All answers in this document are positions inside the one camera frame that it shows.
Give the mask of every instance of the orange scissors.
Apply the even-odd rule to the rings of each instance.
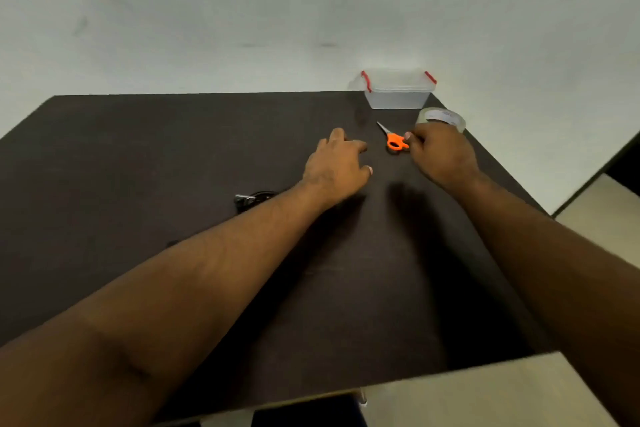
[[[401,137],[397,133],[393,133],[391,130],[389,130],[387,127],[382,125],[380,122],[376,122],[376,123],[380,125],[380,128],[382,129],[382,131],[384,131],[387,134],[387,147],[390,150],[399,151],[399,150],[404,150],[409,148],[409,146],[404,142],[404,137]]]

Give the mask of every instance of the tape roll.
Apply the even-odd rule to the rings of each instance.
[[[416,120],[415,123],[428,123],[433,120],[453,125],[458,129],[460,133],[464,132],[465,128],[467,128],[465,119],[463,119],[460,115],[452,112],[451,110],[445,110],[444,108],[437,107],[423,108],[422,110],[420,110],[420,113],[418,114],[418,120]]]

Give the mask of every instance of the person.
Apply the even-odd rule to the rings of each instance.
[[[443,123],[406,134],[529,307],[617,418],[640,424],[640,270],[493,183]],[[138,265],[0,349],[11,426],[145,425],[325,210],[372,178],[336,128],[293,188]],[[246,236],[252,246],[245,246]]]

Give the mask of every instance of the dark brown table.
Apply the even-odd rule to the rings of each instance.
[[[0,140],[0,343],[232,217],[235,194],[292,186],[342,126],[369,142],[370,183],[316,222],[158,418],[548,351],[457,203],[386,152],[376,120],[402,133],[416,116],[359,92],[50,99]],[[485,172],[537,206],[468,138]]]

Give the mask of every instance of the person's left arm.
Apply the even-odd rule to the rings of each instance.
[[[5,425],[143,425],[325,210],[371,176],[335,129],[299,184],[148,259],[0,349]]]

